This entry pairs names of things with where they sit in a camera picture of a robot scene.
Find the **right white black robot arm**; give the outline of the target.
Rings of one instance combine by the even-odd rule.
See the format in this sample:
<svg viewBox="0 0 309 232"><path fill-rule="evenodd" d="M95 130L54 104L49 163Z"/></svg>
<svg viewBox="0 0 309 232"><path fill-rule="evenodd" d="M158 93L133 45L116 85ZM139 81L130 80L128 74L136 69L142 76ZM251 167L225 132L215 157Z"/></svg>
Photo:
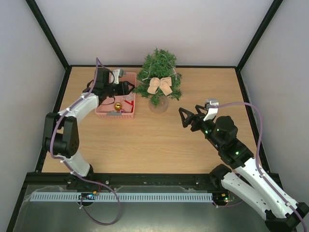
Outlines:
<svg viewBox="0 0 309 232"><path fill-rule="evenodd" d="M223 161L211 171L211 185L236 194L261 216L271 232L292 232L298 224L307 231L304 217L309 213L308 205L297 202L270 177L258 155L237 138L232 118L217 116L219 108L217 100L196 105L196 114L179 108L183 127L201 131Z"/></svg>

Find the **clear led string lights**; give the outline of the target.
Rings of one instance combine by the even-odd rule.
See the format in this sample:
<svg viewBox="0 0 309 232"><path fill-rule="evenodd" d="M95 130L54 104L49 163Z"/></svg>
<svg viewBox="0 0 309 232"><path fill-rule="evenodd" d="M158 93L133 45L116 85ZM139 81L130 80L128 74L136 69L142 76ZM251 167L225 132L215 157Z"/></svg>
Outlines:
<svg viewBox="0 0 309 232"><path fill-rule="evenodd" d="M171 77L172 80L181 79L182 75L176 72L176 61L177 58L173 53L156 48L145 57L142 68L138 73L138 80L144 82L153 77L158 77L159 79Z"/></svg>

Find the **round wooden tree base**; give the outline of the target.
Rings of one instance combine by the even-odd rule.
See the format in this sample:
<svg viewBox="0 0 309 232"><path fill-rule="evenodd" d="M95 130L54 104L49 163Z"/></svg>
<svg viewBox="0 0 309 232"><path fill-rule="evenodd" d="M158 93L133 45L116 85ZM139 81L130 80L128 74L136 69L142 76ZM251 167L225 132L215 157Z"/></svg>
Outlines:
<svg viewBox="0 0 309 232"><path fill-rule="evenodd" d="M158 99L149 100L149 108L154 114L163 114L167 111L169 106L169 99L167 97L160 97Z"/></svg>

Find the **small green christmas tree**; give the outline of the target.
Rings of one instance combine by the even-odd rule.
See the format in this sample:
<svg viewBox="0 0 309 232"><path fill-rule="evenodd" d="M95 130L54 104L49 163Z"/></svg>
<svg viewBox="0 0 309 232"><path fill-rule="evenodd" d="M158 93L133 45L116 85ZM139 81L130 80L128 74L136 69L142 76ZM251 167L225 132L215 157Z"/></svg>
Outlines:
<svg viewBox="0 0 309 232"><path fill-rule="evenodd" d="M176 71L176 56L168 50L158 49L145 57L138 84L134 92L149 99L151 106L157 108L163 98L180 100L182 97L182 74Z"/></svg>

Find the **pink perforated plastic basket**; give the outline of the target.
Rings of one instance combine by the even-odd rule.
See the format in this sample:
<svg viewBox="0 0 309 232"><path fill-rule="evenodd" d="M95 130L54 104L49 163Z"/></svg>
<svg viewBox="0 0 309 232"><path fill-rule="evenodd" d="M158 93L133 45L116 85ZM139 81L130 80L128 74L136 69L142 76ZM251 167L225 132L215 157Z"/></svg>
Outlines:
<svg viewBox="0 0 309 232"><path fill-rule="evenodd" d="M95 109L95 114L99 118L118 118L118 119L133 119L134 118L134 112L133 113L120 113L119 111L116 111L114 108L114 105L119 102L122 104L122 109L126 111L125 103L121 99L122 96L115 96L108 97L103 103Z"/></svg>

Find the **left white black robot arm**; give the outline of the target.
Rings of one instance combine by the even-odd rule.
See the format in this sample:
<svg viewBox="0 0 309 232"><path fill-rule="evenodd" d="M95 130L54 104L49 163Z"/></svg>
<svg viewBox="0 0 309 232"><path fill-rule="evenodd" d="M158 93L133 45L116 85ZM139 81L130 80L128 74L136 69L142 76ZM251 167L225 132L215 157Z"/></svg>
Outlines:
<svg viewBox="0 0 309 232"><path fill-rule="evenodd" d="M90 178L93 167L79 151L78 125L92 111L102 108L103 116L133 115L137 74L122 69L97 68L94 79L70 106L45 117L42 146L51 158L59 160L72 175Z"/></svg>

